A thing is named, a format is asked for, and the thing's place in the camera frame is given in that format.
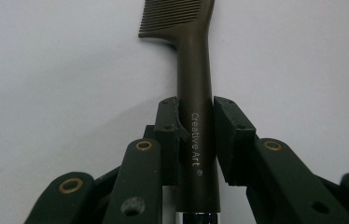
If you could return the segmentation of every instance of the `screw hole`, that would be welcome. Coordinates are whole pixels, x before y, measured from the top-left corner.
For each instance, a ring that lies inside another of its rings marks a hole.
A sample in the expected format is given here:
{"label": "screw hole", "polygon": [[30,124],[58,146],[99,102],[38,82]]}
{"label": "screw hole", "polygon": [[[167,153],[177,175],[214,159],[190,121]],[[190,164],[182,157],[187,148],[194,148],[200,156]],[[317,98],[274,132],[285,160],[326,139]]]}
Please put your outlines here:
{"label": "screw hole", "polygon": [[121,206],[121,212],[127,217],[135,217],[145,211],[146,204],[143,198],[132,197],[125,200]]}
{"label": "screw hole", "polygon": [[143,142],[139,142],[138,144],[136,144],[136,147],[137,147],[137,149],[145,151],[145,150],[151,149],[152,144],[148,141],[143,141]]}
{"label": "screw hole", "polygon": [[266,141],[264,142],[264,146],[267,149],[273,150],[273,151],[278,151],[282,149],[282,146],[280,146],[280,144],[278,144],[277,142],[273,142],[273,141]]}
{"label": "screw hole", "polygon": [[328,214],[329,213],[329,209],[328,207],[326,207],[325,204],[321,203],[321,202],[313,202],[312,203],[312,208],[321,214]]}
{"label": "screw hole", "polygon": [[70,178],[61,183],[59,186],[59,192],[63,194],[69,194],[78,191],[81,189],[83,184],[82,179],[80,178]]}

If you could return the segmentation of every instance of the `white background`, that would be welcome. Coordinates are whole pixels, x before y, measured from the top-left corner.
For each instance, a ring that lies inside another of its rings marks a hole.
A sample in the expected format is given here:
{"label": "white background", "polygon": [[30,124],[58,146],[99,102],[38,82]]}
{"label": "white background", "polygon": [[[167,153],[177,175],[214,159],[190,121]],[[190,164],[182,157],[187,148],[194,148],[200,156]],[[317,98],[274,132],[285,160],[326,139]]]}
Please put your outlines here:
{"label": "white background", "polygon": [[[143,6],[0,1],[0,223],[22,223],[59,175],[119,166],[175,95],[175,51],[137,37]],[[314,173],[349,173],[349,1],[219,0],[209,37],[214,95]],[[220,179],[222,222],[254,223]]]}

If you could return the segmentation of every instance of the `brass insert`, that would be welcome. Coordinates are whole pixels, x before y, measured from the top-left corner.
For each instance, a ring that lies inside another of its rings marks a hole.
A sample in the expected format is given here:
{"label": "brass insert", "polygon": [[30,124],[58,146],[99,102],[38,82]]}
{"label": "brass insert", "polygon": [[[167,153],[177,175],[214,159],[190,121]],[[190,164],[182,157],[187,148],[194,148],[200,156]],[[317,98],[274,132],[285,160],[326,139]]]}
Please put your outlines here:
{"label": "brass insert", "polygon": [[152,144],[148,141],[139,142],[136,144],[137,149],[146,151],[152,149]]}
{"label": "brass insert", "polygon": [[273,141],[266,141],[266,142],[264,142],[264,146],[267,149],[270,149],[270,150],[273,150],[273,151],[279,151],[279,150],[282,149],[282,146],[279,143],[273,142]]}
{"label": "brass insert", "polygon": [[77,177],[66,179],[59,186],[59,191],[63,194],[73,193],[81,189],[83,183],[82,179]]}

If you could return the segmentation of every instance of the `comb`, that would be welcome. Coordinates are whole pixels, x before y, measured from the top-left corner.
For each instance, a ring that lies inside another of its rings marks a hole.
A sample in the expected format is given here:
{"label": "comb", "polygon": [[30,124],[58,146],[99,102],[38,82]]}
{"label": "comb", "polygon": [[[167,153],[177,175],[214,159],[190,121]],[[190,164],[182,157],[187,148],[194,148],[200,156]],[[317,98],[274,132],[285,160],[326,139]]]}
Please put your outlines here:
{"label": "comb", "polygon": [[177,223],[206,217],[206,223],[217,223],[220,209],[207,38],[213,5],[213,0],[146,0],[139,30],[140,38],[164,39],[177,49],[179,119],[190,136],[179,148]]}

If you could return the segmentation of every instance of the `comb teeth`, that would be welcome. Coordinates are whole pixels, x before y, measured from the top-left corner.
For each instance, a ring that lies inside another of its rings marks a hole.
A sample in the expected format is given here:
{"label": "comb teeth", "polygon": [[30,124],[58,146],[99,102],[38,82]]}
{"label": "comb teeth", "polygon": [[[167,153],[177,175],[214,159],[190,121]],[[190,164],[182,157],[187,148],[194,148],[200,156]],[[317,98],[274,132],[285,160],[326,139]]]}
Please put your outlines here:
{"label": "comb teeth", "polygon": [[140,33],[195,21],[202,0],[146,0]]}

